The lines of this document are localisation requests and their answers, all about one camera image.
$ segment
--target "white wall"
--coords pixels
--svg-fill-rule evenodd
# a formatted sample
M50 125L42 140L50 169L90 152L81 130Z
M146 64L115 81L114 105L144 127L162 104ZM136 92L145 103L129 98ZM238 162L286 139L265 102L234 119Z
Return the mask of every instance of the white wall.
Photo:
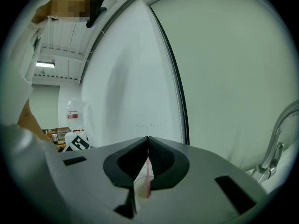
M42 129L58 127L58 94L58 86L33 85L29 105Z
M257 0L160 0L152 8L178 63L190 144L253 168L278 116L299 98L285 26Z
M148 7L128 7L100 41L82 83L85 130L99 147L152 135L181 142L170 63Z
M81 87L77 84L62 84L58 99L58 123L59 127L68 127L66 118L67 103L72 98L81 98Z

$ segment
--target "label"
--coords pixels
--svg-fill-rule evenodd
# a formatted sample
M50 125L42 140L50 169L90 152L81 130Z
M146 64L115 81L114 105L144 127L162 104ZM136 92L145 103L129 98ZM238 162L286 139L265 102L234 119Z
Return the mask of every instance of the label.
M68 119L78 119L78 111L67 112Z

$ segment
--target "black and white sign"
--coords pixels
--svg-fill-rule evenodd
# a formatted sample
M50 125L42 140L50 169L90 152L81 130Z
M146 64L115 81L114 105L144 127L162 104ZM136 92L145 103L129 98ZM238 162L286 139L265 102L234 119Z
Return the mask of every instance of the black and white sign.
M72 142L71 142L75 147L77 147L78 149L82 150L82 149L88 149L89 148L89 144L86 143L82 138L80 138L79 136L77 136Z

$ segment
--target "black slot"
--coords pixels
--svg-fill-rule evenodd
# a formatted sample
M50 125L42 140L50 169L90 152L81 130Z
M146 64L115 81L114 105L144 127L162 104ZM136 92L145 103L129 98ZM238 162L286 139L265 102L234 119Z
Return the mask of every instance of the black slot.
M229 176L217 177L215 180L239 214L255 206L256 203Z
M75 164L75 163L79 163L79 162L82 162L82 161L85 161L87 160L85 157L78 157L78 158L73 158L73 159L67 159L67 160L64 160L64 164L66 166L69 166L69 165L72 165L72 164Z

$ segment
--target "person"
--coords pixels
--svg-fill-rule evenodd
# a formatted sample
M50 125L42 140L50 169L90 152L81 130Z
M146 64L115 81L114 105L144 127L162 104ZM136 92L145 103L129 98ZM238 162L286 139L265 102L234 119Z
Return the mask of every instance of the person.
M3 125L19 125L49 141L30 110L29 96L33 90L32 78L41 50L41 37L51 19L63 21L86 21L94 19L95 6L103 0L38 0L37 9L26 10L29 20L25 29L12 42L12 48L5 53L7 62L4 70L1 93L0 122Z

